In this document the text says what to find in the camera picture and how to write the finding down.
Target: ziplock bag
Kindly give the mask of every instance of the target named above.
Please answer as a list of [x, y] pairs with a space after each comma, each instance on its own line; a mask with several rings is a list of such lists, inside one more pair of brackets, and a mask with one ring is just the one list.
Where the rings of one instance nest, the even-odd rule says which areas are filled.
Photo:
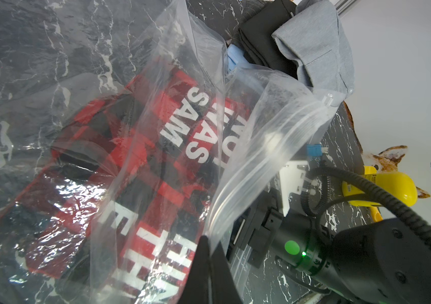
[[0, 15], [0, 301], [176, 302], [218, 185], [223, 113], [228, 132], [249, 118], [224, 101], [224, 41], [183, 0]]
[[[304, 144], [320, 142], [345, 97], [340, 92], [307, 88], [284, 73], [250, 64], [238, 64], [228, 78], [227, 99], [258, 101], [230, 161], [224, 164], [212, 201], [205, 226], [212, 246], [219, 239], [223, 244], [230, 241], [227, 231], [232, 223]], [[231, 264], [240, 294], [250, 271], [250, 253], [249, 246], [237, 249]]]

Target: gray fabric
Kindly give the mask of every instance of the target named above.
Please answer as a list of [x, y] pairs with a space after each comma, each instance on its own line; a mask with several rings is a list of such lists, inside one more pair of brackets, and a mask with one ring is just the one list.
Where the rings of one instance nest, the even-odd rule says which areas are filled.
[[354, 91], [352, 51], [335, 7], [328, 0], [303, 0], [296, 15], [272, 37], [297, 64], [298, 81], [346, 94]]

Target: blue fabric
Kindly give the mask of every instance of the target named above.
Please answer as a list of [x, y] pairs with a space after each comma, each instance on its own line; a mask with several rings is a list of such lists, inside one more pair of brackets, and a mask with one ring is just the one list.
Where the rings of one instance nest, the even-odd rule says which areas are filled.
[[244, 51], [233, 44], [227, 48], [227, 57], [229, 57], [229, 71], [234, 70], [239, 62], [249, 63], [244, 58]]

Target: green indicator led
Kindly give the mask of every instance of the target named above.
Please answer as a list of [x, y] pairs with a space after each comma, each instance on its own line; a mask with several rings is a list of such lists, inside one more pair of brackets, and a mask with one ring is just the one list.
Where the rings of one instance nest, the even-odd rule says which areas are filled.
[[297, 255], [300, 252], [300, 246], [295, 241], [288, 241], [285, 243], [285, 250], [291, 255]]

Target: red and black plaid fabric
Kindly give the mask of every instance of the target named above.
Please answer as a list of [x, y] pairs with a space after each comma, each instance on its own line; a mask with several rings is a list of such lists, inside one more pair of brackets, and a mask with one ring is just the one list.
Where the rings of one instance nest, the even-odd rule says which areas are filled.
[[[138, 231], [167, 240], [181, 236], [195, 244], [202, 232], [218, 182], [218, 164], [227, 162], [229, 155], [216, 159], [214, 96], [204, 92], [208, 102], [190, 102], [187, 108], [192, 88], [198, 88], [198, 94], [204, 92], [199, 82], [159, 60], [136, 76], [122, 93], [95, 99], [74, 115], [52, 143], [49, 164], [0, 215], [1, 229], [25, 236], [22, 240], [27, 244], [21, 246], [26, 248], [30, 272], [55, 279], [67, 273], [75, 277], [71, 274], [75, 271], [88, 272], [74, 266], [78, 256], [89, 251], [85, 242], [91, 234], [92, 219], [107, 203], [109, 193], [116, 206], [137, 214], [134, 222], [112, 213], [97, 223], [103, 225], [101, 229], [116, 230], [119, 269], [131, 271], [136, 261], [124, 256], [132, 250], [156, 259], [160, 265], [169, 264], [174, 271], [188, 273], [190, 265], [168, 258], [170, 251], [183, 250], [179, 242], [166, 242], [156, 249]], [[249, 109], [228, 99], [225, 107], [223, 136], [236, 139], [249, 118]], [[175, 134], [167, 129], [166, 124], [177, 127], [180, 121], [188, 131], [181, 128]], [[163, 130], [182, 141], [161, 135]], [[225, 144], [223, 150], [227, 152], [235, 140]], [[205, 148], [209, 155], [194, 158], [193, 152], [199, 148]], [[193, 255], [193, 248], [186, 252], [189, 260]], [[145, 281], [151, 270], [141, 271], [138, 278]], [[115, 271], [106, 271], [104, 281], [115, 282]], [[172, 275], [166, 280], [182, 286], [184, 276]], [[119, 286], [126, 295], [139, 295], [139, 286], [125, 282]]]

